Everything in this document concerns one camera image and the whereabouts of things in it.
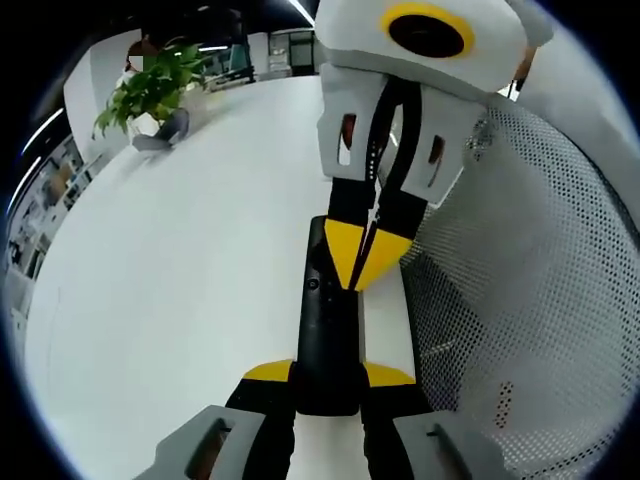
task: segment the yellow ring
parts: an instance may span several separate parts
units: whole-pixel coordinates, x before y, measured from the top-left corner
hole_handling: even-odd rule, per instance
[[[446,23],[450,27],[453,27],[456,32],[460,34],[464,43],[462,51],[447,58],[455,58],[468,55],[469,52],[471,52],[471,50],[473,49],[476,37],[473,34],[473,30],[471,29],[471,26],[467,23],[467,21],[462,17],[448,12],[444,8],[437,7],[436,5],[415,2],[400,3],[398,5],[394,5],[393,7],[389,8],[380,18],[380,28],[382,28],[382,30],[387,35],[389,35],[389,27],[391,26],[391,23],[394,20],[397,20],[398,18],[404,17],[406,15],[422,15],[425,17],[436,18],[441,22]]]

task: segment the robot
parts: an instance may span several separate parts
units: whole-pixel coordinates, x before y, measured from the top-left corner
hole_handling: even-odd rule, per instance
[[[360,357],[358,303],[407,252],[427,204],[446,198],[486,102],[551,29],[521,0],[322,0],[316,34],[328,60],[318,139],[333,184],[327,216],[311,222],[297,358],[248,372],[225,407],[162,441],[137,478],[284,479],[296,413],[357,412],[374,479],[513,478],[497,444],[433,412],[413,378]],[[402,135],[377,194],[398,107]]]

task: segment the potted plant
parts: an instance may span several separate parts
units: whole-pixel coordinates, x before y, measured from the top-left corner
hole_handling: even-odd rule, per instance
[[[162,125],[181,105],[188,85],[204,86],[205,57],[197,45],[172,45],[153,60],[150,67],[116,88],[107,101],[94,125],[103,136],[110,125],[119,125],[128,133],[132,122],[145,113]]]

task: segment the white mesh surface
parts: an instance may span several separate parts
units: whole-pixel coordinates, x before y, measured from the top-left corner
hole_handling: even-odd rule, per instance
[[[637,231],[570,141],[496,102],[401,261],[419,380],[522,478],[573,478],[640,385]]]

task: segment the desk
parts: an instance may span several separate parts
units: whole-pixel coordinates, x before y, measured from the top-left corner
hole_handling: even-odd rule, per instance
[[[224,405],[246,371],[295,356],[309,221],[331,188],[316,140],[320,80],[216,95],[209,123],[173,151],[144,159],[127,147],[100,172],[35,285],[27,378],[92,480],[138,474],[159,440]],[[399,270],[364,303],[368,359],[413,374]],[[367,478],[363,459],[339,448],[361,455],[347,431],[361,433],[357,419],[297,420],[289,478]]]

